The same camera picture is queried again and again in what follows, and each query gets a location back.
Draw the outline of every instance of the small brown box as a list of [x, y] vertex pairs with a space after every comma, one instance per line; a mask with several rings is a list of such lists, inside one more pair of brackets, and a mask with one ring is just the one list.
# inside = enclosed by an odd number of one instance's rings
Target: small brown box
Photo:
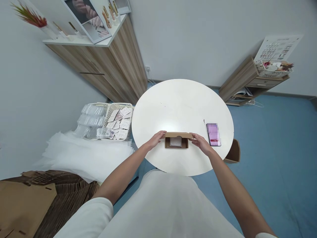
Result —
[[[182, 147], [170, 147], [169, 140], [171, 137], [182, 138]], [[165, 148], [188, 148], [188, 139], [192, 139], [193, 136], [187, 132], [166, 132], [165, 133]]]

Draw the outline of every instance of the stack of cardboard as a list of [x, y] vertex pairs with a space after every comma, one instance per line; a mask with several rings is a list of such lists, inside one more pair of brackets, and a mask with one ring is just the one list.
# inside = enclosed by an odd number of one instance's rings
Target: stack of cardboard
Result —
[[54, 170], [0, 181], [0, 238], [54, 237], [98, 187]]

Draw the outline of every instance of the white shelf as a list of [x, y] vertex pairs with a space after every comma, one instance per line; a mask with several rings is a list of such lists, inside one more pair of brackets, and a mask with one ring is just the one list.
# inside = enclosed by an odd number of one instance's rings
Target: white shelf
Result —
[[127, 14], [121, 15], [121, 22], [117, 26], [112, 26], [111, 29], [109, 29], [110, 33], [112, 34], [111, 37], [98, 42], [97, 44], [93, 44], [91, 40], [88, 38], [88, 36], [83, 36], [83, 39], [80, 39], [76, 35], [72, 35], [71, 37], [74, 38], [73, 41], [69, 41], [65, 38], [59, 37], [55, 40], [49, 39], [44, 40], [43, 43], [46, 45], [77, 45], [77, 46], [95, 46], [95, 47], [109, 47], [113, 38], [116, 36], [117, 32], [119, 31], [120, 27], [122, 26], [122, 23], [126, 19]]

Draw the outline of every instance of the wooden shelf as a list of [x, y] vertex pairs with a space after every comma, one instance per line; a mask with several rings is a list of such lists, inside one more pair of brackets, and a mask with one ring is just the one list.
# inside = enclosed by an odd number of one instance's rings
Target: wooden shelf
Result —
[[250, 97], [249, 95], [233, 95], [232, 97], [253, 99], [253, 97]]
[[240, 104], [238, 104], [238, 103], [230, 103], [230, 102], [226, 102], [226, 105], [229, 105], [229, 106], [240, 106]]
[[[252, 56], [248, 56], [219, 89], [219, 96], [227, 105], [242, 106], [289, 78], [289, 75], [285, 75], [282, 78], [259, 77], [258, 70]], [[243, 88], [248, 88], [253, 96], [235, 95]], [[245, 100], [241, 102], [234, 102], [230, 100], [232, 97]]]

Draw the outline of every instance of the hand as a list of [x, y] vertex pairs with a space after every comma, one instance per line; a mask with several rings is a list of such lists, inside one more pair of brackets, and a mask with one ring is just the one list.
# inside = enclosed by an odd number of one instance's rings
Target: hand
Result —
[[100, 26], [103, 27], [100, 17], [95, 17], [90, 22], [96, 29]]
[[146, 142], [144, 145], [149, 149], [153, 149], [158, 143], [160, 143], [160, 139], [165, 138], [165, 133], [166, 131], [159, 131], [156, 134], [154, 134], [154, 136], [148, 141]]
[[99, 32], [99, 34], [98, 34], [99, 37], [104, 37], [106, 35], [109, 35], [109, 32], [107, 32], [107, 31], [98, 31], [98, 32]]
[[87, 13], [87, 8], [83, 0], [73, 0], [73, 5], [74, 5], [74, 8], [77, 10], [77, 12]]
[[194, 145], [196, 145], [199, 149], [201, 149], [202, 152], [204, 152], [205, 155], [210, 156], [214, 149], [210, 146], [208, 141], [205, 140], [204, 137], [196, 134], [196, 133], [190, 133], [194, 139], [189, 139]]
[[86, 17], [88, 19], [93, 19], [97, 16], [97, 13], [89, 5], [86, 5]]

